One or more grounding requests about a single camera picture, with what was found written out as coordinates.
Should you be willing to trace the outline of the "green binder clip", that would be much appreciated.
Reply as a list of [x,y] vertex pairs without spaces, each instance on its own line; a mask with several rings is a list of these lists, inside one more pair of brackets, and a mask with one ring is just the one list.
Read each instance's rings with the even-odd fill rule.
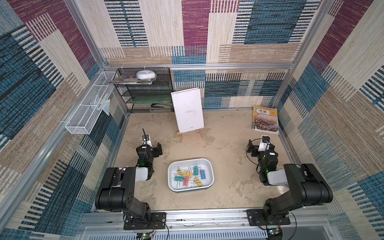
[[174,176],[174,181],[176,181],[176,182],[183,182],[184,181],[184,176]]

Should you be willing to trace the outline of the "white plastic storage box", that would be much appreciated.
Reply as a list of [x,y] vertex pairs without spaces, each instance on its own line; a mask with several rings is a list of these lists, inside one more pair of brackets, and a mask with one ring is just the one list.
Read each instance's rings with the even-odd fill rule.
[[176,161],[168,167],[168,186],[173,192],[210,188],[214,181],[213,166],[207,159]]

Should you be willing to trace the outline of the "pink binder clip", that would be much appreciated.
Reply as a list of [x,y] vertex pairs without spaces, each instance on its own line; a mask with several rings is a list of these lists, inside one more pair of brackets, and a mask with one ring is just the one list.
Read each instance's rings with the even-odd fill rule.
[[183,186],[188,186],[189,185],[189,176],[184,176],[184,179],[183,179]]

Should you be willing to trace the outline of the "teal binder clip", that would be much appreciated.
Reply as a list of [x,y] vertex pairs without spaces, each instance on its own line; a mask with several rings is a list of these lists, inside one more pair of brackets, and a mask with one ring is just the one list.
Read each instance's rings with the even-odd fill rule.
[[193,175],[194,176],[198,176],[199,175],[199,167],[198,166],[194,166],[193,167]]

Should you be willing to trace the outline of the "blue binder clip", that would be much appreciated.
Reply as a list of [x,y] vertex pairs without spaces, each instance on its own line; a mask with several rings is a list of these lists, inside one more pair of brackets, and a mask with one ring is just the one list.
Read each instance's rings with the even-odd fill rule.
[[206,172],[205,172],[205,170],[200,170],[200,176],[201,176],[202,180],[206,179]]

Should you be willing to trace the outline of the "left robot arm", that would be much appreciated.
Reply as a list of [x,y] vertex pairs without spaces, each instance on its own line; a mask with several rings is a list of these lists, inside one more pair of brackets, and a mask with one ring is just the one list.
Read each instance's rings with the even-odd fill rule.
[[160,143],[155,148],[142,144],[136,148],[138,162],[134,167],[107,168],[95,199],[97,210],[122,212],[126,224],[146,227],[153,223],[151,208],[135,198],[137,182],[151,179],[154,171],[154,158],[163,154]]

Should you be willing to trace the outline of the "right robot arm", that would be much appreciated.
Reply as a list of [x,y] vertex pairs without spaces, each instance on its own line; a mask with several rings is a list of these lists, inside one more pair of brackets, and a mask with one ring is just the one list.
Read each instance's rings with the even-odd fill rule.
[[333,192],[326,180],[313,164],[284,164],[278,170],[278,153],[268,140],[258,146],[250,140],[246,154],[256,157],[257,173],[265,186],[285,186],[289,190],[275,198],[267,199],[262,209],[247,210],[250,226],[290,225],[291,211],[306,206],[331,203]]

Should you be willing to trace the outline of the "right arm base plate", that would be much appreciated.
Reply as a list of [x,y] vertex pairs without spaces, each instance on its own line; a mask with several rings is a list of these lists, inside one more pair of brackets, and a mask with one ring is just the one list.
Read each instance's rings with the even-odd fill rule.
[[274,225],[290,225],[291,221],[287,213],[271,215],[266,214],[261,209],[248,209],[246,210],[250,226],[274,226]]

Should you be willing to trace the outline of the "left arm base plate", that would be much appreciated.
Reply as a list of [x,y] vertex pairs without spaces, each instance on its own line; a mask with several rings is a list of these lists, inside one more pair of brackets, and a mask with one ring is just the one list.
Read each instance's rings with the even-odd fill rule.
[[124,216],[124,230],[163,230],[166,228],[167,213],[151,213],[149,218],[137,218],[133,216]]

